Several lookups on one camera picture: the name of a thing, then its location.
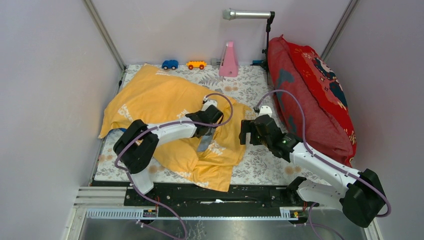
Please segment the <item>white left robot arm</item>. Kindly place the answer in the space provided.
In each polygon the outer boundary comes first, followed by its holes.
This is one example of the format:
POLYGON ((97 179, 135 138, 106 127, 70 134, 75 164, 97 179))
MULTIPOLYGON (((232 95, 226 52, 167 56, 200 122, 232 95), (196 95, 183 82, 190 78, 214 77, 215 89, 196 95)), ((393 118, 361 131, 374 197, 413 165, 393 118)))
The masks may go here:
POLYGON ((147 167, 157 147, 179 139, 201 138, 219 126, 223 113, 212 103, 177 121, 147 124, 138 119, 123 132, 113 146, 117 160, 124 165, 130 182, 137 189, 136 199, 144 206, 155 200, 154 183, 147 167))

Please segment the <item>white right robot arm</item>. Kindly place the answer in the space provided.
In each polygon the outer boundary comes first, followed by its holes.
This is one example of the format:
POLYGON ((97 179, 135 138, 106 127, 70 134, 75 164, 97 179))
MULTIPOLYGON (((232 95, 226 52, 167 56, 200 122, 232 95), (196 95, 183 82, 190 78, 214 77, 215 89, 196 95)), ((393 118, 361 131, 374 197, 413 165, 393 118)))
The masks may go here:
POLYGON ((345 166, 318 151, 292 133, 284 133, 269 115, 242 120, 240 144, 265 146, 275 157, 313 172, 326 184, 296 177, 287 186, 287 201, 299 206, 304 201, 322 204, 341 211, 348 220, 367 228, 386 204, 378 175, 370 170, 359 171, 345 166))

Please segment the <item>yellow pillowcase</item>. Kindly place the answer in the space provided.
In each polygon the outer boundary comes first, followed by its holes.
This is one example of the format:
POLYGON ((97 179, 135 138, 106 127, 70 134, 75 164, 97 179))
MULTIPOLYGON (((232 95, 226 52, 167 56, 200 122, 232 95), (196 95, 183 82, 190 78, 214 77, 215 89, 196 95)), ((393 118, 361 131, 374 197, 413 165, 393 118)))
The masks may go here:
POLYGON ((150 134, 159 138, 153 157, 163 167, 197 186, 226 192, 233 167, 246 151, 239 140, 241 121, 254 116, 250 107, 231 97, 223 98, 213 90, 145 64, 104 110, 99 137, 121 132, 142 120, 150 134), (193 132, 195 121, 188 114, 201 110, 204 97, 217 101, 224 120, 200 148, 201 140, 193 132))

